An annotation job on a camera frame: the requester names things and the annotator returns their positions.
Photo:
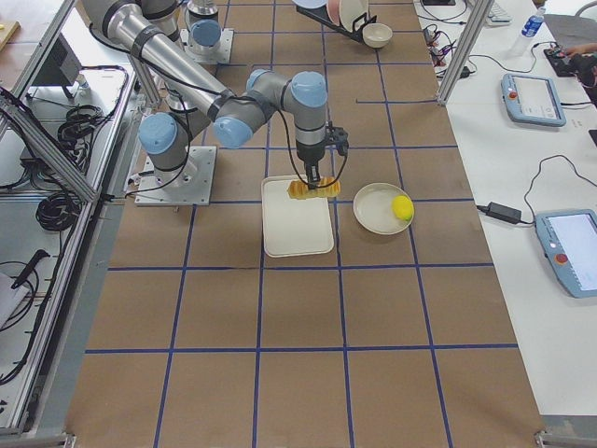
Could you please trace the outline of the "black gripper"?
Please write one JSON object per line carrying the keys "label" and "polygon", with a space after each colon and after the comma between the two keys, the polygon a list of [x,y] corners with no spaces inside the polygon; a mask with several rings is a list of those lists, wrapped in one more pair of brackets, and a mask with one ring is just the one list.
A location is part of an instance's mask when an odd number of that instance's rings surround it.
{"label": "black gripper", "polygon": [[309,190],[316,189],[316,185],[321,183],[322,177],[319,173],[320,160],[321,158],[318,156],[309,156],[303,161]]}

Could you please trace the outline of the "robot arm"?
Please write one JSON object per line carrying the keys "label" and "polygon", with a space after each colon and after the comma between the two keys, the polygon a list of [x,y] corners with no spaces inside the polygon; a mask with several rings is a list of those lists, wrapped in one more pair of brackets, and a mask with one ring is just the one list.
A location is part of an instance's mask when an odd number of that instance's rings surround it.
{"label": "robot arm", "polygon": [[185,24],[188,44],[196,53],[215,50],[222,36],[218,8],[212,0],[190,0],[186,3]]}
{"label": "robot arm", "polygon": [[256,70],[246,82],[245,93],[237,96],[183,50],[177,2],[86,1],[83,7],[101,36],[172,81],[183,99],[213,123],[223,146],[243,146],[277,110],[292,114],[297,154],[306,174],[304,181],[295,183],[294,195],[300,198],[308,190],[330,185],[318,170],[330,144],[326,82],[321,74],[300,72],[285,78]]}

